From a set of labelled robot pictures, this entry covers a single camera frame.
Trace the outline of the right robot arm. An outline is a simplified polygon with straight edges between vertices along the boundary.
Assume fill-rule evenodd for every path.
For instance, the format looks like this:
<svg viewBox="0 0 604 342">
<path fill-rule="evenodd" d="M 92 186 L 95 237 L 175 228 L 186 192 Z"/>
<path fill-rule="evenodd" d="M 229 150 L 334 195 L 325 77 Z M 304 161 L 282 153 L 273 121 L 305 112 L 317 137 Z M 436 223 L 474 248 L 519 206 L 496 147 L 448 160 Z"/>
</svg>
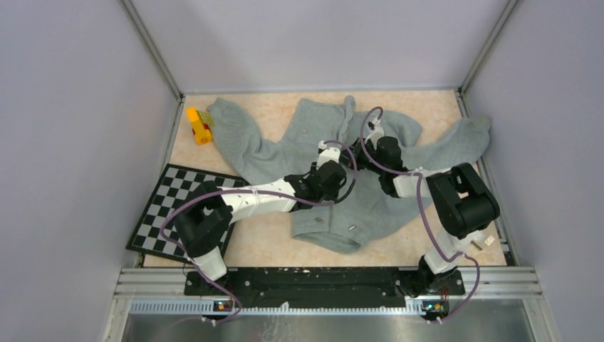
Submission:
<svg viewBox="0 0 604 342">
<path fill-rule="evenodd" d="M 437 293 L 452 278 L 468 246 L 499 217 L 499 203 L 468 163 L 438 171 L 408 170 L 397 139 L 388 136 L 376 142 L 358 138 L 352 149 L 356 165 L 377 173 L 385 194 L 410 198 L 422 221 L 427 221 L 423 201 L 434 204 L 442 230 L 428 233 L 432 247 L 420 258 L 417 271 L 401 281 L 401 290 L 413 297 Z"/>
</svg>

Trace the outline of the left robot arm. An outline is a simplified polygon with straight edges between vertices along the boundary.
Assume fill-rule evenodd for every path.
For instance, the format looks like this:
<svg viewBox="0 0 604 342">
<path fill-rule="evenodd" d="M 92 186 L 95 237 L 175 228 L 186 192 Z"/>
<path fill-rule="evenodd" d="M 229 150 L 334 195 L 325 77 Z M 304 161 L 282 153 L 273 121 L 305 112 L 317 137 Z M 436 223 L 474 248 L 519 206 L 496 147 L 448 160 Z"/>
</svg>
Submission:
<svg viewBox="0 0 604 342">
<path fill-rule="evenodd" d="M 227 267 L 219 243 L 234 223 L 272 212 L 296 212 L 335 203 L 347 180 L 337 162 L 312 165 L 303 175 L 246 187 L 219 187 L 212 181 L 198 185 L 167 219 L 177 231 L 186 258 L 203 275 L 202 286 L 220 294 L 228 286 Z"/>
</svg>

